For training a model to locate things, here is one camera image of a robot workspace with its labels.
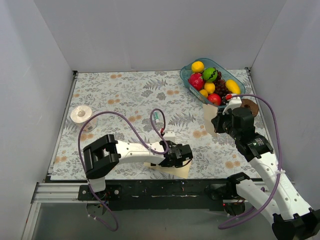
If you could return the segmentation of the beige paper envelope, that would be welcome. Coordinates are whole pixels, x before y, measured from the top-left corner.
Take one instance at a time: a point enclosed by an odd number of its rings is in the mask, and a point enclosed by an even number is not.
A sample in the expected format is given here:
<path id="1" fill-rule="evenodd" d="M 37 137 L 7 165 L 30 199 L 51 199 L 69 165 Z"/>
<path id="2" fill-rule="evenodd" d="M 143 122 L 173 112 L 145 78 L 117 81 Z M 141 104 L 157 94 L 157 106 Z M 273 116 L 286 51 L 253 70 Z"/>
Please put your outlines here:
<path id="1" fill-rule="evenodd" d="M 158 171 L 160 173 L 166 173 L 166 174 L 171 174 L 176 177 L 180 177 L 183 179 L 187 179 L 189 175 L 189 170 L 190 170 L 190 163 L 187 164 L 184 167 L 181 168 L 176 168 L 176 167 L 162 167 L 159 165 L 151 166 L 149 162 L 145 162 L 143 164 L 145 167 L 148 167 L 152 170 Z"/>

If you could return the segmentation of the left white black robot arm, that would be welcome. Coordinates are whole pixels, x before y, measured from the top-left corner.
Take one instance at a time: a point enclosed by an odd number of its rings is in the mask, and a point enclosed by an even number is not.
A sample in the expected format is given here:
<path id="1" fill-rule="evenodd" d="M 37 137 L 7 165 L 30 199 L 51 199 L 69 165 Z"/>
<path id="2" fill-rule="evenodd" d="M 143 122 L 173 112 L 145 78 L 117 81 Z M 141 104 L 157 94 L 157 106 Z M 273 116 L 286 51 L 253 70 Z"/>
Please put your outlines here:
<path id="1" fill-rule="evenodd" d="M 85 176 L 89 183 L 89 194 L 95 200 L 106 196 L 106 175 L 118 164 L 148 163 L 164 168 L 182 168 L 193 159 L 188 144 L 174 143 L 169 139 L 158 142 L 130 143 L 116 140 L 107 134 L 83 149 Z"/>

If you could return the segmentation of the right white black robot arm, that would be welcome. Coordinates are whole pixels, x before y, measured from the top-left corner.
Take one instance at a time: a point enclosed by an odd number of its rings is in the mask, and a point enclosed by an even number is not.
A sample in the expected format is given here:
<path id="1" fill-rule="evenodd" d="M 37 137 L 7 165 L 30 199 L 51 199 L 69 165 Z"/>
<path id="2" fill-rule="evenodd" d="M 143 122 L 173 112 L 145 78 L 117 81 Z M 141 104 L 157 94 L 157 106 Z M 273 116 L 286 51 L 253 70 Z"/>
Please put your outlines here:
<path id="1" fill-rule="evenodd" d="M 256 132 L 248 108 L 220 109 L 211 120 L 216 133 L 226 133 L 238 152 L 258 172 L 270 194 L 243 172 L 228 177 L 227 195 L 246 199 L 270 223 L 278 240 L 307 240 L 320 231 L 320 211 L 314 210 L 295 189 L 279 166 L 269 141 Z"/>

